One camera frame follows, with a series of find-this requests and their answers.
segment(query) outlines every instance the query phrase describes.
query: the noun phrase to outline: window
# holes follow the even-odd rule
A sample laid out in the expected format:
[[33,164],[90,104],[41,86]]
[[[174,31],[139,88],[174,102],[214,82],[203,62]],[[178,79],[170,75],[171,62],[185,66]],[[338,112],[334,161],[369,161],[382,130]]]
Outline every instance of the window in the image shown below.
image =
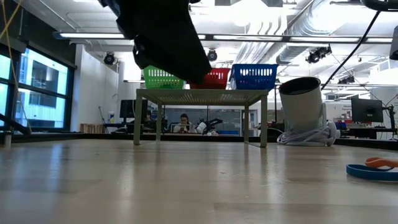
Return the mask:
[[11,71],[11,60],[0,55],[0,78],[8,79]]
[[[8,86],[5,84],[0,84],[0,113],[6,113],[6,102],[8,96]],[[0,121],[0,126],[4,126],[4,122]]]
[[32,90],[19,89],[16,108],[16,121],[27,126],[25,114],[33,128],[63,128],[65,117],[65,99],[37,93]]
[[21,57],[19,82],[66,95],[68,68],[27,49]]

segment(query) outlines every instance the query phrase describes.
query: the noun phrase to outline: plastic basket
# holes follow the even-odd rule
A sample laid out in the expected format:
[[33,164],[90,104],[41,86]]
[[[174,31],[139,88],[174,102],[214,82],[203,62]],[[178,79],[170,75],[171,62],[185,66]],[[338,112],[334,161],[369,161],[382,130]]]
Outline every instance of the plastic basket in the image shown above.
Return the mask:
[[155,66],[144,69],[145,86],[147,89],[176,89],[181,90],[184,81]]
[[275,87],[278,65],[235,64],[232,79],[237,90],[271,90]]
[[212,71],[207,73],[203,84],[201,85],[190,84],[190,88],[193,90],[195,89],[225,90],[229,71],[231,71],[230,68],[214,68]]

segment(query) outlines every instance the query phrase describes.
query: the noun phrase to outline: monitor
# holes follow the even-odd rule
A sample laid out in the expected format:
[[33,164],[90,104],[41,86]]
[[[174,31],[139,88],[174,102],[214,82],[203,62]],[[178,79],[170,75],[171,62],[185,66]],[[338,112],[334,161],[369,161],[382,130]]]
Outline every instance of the monitor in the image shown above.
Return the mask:
[[384,122],[383,106],[380,100],[352,98],[351,107],[354,122]]
[[[121,100],[120,102],[120,118],[135,118],[136,101]],[[142,100],[141,122],[147,118],[148,100]]]

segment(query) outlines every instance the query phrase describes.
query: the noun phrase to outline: metal table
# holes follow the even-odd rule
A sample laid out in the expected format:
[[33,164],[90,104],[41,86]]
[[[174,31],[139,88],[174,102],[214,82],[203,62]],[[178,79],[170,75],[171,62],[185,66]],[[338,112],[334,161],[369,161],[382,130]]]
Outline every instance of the metal table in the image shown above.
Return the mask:
[[[267,90],[137,90],[136,120],[141,124],[142,98],[156,103],[157,117],[163,105],[244,106],[244,142],[249,142],[249,107],[261,100],[261,143],[267,147]],[[156,141],[160,141],[162,119],[157,120]],[[139,145],[141,125],[134,126],[134,144]]]

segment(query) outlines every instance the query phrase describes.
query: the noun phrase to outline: table leg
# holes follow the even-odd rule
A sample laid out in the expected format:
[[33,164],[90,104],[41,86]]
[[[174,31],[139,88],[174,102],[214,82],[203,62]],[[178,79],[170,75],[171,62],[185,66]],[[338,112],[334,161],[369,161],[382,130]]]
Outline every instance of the table leg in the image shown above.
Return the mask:
[[268,108],[267,108],[267,96],[262,96],[261,97],[261,134],[260,134],[260,147],[267,147],[267,132],[268,132],[268,125],[267,125],[267,120],[268,120]]
[[157,121],[156,121],[156,141],[160,141],[160,134],[162,134],[162,119],[163,119],[163,109],[162,103],[157,104]]
[[136,109],[135,109],[135,120],[134,120],[134,144],[139,145],[141,137],[141,116],[142,116],[142,96],[137,95]]
[[249,105],[244,106],[243,139],[245,143],[249,143]]

